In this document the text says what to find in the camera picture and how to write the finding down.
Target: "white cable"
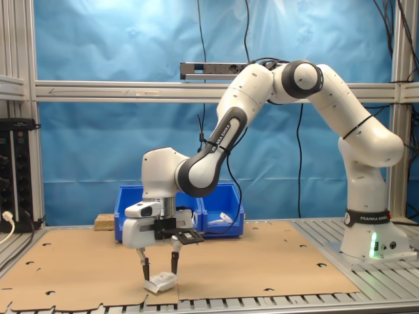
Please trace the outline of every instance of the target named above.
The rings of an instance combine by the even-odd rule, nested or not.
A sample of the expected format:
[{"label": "white cable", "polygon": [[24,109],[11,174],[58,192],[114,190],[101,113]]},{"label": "white cable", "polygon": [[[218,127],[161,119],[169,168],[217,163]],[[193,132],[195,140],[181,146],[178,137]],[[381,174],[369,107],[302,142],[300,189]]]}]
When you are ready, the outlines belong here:
[{"label": "white cable", "polygon": [[0,241],[0,245],[2,245],[4,242],[6,242],[13,234],[14,232],[14,221],[13,221],[13,214],[10,211],[5,211],[3,214],[3,219],[5,221],[8,221],[12,225],[12,231],[10,231],[9,235]]}]

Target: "white object in bin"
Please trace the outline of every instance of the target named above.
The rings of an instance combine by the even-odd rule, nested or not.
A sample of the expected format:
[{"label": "white object in bin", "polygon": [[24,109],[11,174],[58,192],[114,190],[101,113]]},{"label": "white object in bin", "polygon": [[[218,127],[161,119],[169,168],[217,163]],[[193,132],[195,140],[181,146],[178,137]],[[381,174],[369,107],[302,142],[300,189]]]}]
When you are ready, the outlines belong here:
[{"label": "white object in bin", "polygon": [[224,224],[226,222],[231,224],[233,222],[233,220],[223,212],[221,212],[220,217],[221,219],[210,221],[208,224]]}]

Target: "cardboard sheet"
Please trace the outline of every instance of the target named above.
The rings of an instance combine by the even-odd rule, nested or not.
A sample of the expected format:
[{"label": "cardboard sheet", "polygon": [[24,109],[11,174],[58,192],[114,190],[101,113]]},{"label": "cardboard sheet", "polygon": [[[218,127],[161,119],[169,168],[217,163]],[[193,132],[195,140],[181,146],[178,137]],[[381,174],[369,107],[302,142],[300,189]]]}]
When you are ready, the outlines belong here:
[{"label": "cardboard sheet", "polygon": [[[136,251],[116,244],[114,236],[91,229],[48,232],[0,280],[0,312],[11,302],[15,311],[80,311],[140,304],[147,295],[147,304],[176,304],[176,288],[157,295],[143,289]],[[170,270],[170,252],[169,245],[147,250],[152,274]]]},{"label": "cardboard sheet", "polygon": [[240,240],[183,247],[179,265],[180,300],[359,292],[288,222],[247,223]]},{"label": "cardboard sheet", "polygon": [[[200,298],[359,292],[287,222],[247,223],[244,232],[241,239],[183,247],[178,287],[154,295],[142,288],[135,250],[116,244],[113,232],[54,230],[0,280],[0,312],[11,302],[15,311],[55,306],[56,311],[66,312],[100,304],[140,304],[147,295],[151,305]],[[170,245],[146,249],[151,275],[170,270],[171,251]]]}]

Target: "blue plastic bin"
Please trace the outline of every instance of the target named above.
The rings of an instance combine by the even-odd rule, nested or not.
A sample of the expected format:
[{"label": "blue plastic bin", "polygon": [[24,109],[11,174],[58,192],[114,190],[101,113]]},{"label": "blue plastic bin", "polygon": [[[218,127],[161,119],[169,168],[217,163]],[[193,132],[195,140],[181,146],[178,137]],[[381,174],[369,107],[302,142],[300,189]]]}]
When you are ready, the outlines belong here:
[{"label": "blue plastic bin", "polygon": [[[205,198],[202,198],[202,231],[220,233],[226,230],[230,223],[208,224],[219,220],[220,214],[228,215],[232,220],[236,218],[239,202],[239,193],[234,183],[219,183],[215,190]],[[240,237],[244,228],[244,208],[240,206],[240,216],[226,233],[222,235],[204,234],[209,237]]]},{"label": "blue plastic bin", "polygon": [[[120,186],[115,205],[115,239],[122,241],[122,228],[126,220],[125,208],[138,203],[143,199],[143,187],[139,186]],[[185,206],[193,209],[196,215],[196,224],[194,227],[202,231],[202,203],[200,199],[193,198],[185,193],[176,194],[176,206]]]}]

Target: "wooden block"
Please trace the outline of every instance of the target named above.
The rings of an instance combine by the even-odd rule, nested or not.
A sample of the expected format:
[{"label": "wooden block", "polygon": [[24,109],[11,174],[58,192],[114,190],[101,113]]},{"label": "wooden block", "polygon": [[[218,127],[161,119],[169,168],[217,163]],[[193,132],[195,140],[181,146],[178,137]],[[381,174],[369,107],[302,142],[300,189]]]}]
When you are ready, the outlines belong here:
[{"label": "wooden block", "polygon": [[112,231],[115,230],[113,214],[100,214],[94,221],[95,231]]}]

